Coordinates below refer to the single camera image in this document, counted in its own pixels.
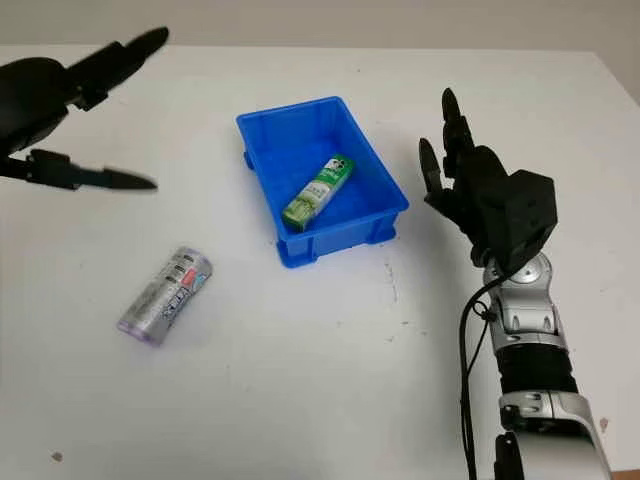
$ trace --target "blue plastic bin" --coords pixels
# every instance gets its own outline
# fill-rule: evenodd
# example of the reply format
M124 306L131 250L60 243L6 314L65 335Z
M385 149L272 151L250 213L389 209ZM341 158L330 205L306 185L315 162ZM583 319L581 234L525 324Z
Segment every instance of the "blue plastic bin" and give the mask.
M237 123L245 160L258 175L276 223L285 266L298 267L320 255L395 236L393 222L409 202L341 98L247 113ZM306 231L294 231L282 221L282 210L336 153L355 161L351 178Z

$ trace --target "tabletop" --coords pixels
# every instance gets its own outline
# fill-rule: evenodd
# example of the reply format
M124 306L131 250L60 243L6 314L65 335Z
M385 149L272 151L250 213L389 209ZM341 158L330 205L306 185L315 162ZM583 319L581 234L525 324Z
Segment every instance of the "tabletop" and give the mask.
M6 46L0 63L92 51ZM417 156L421 136L443 154L447 86L509 172L554 178L544 251L574 373L612 468L640 466L640 109L595 55L168 47L39 144L146 173L157 193L2 180L0 476L466 478L457 328L482 272L423 203ZM290 270L235 117L330 95L411 206L395 239ZM151 348L116 322L179 245L214 274ZM472 376L483 478L499 397L487 343Z

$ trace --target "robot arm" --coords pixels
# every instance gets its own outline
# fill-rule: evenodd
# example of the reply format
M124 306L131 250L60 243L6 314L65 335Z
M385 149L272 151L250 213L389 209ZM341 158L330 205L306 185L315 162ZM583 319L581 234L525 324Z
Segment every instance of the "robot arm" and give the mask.
M484 267L485 287L461 318L462 434L469 477L476 479L465 326L482 293L491 296L493 349L501 374L496 480L610 479L587 400L579 395L558 312L549 296L551 264L541 249L557 223L553 180L525 170L507 175L491 149L475 146L450 89L442 96L443 188L429 142L420 140L425 201L456 223Z
M32 150L26 161L8 155L47 137L67 115L68 105L87 111L105 100L168 36L163 27L124 46L112 42L69 68L51 58L23 58L0 66L0 176L69 190L83 184L155 189L146 178L112 169L86 170L56 152Z

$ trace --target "wire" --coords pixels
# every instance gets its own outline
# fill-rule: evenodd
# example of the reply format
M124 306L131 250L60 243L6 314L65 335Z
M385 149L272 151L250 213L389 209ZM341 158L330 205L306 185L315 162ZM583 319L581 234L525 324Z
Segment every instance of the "wire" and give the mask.
M473 442L473 423L471 421L471 401L469 397L470 368L467 366L467 320L469 319L469 313L471 312L471 310L473 309L474 311L476 311L476 303L479 301L480 297L492 288L500 285L510 276L511 274L502 275L501 277L492 280L491 282L480 288L478 291L476 291L476 293L471 296L469 301L464 306L462 315L460 316L460 328L458 331L458 346L460 349L460 379L462 384L460 393L460 429L462 431L462 446L464 449L465 458L467 460L467 470L469 471L470 480L477 480L478 473L476 471L476 454L475 445ZM480 342L484 339L486 328L487 324L485 324L485 329L481 335ZM473 363L477 358L477 352L479 350L479 346L476 347L476 353L474 353L474 358L471 360L471 367L473 367Z
M480 338L478 339L478 343L476 344L476 351L473 352L473 356L471 357L471 361L469 362L469 366L467 367L467 376L471 375L471 369L473 369L473 365L474 363L476 363L476 359L478 358L478 354L480 353L480 348L482 347L484 336L487 334L488 327L489 327L489 320L485 320L484 327L482 328L482 333L480 334Z

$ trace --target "silver can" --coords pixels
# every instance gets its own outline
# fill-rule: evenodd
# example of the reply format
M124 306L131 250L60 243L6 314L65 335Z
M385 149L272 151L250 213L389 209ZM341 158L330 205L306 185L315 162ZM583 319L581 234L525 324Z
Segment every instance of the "silver can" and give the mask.
M118 329L160 345L182 307L212 272L204 255L192 248L179 248L122 316Z

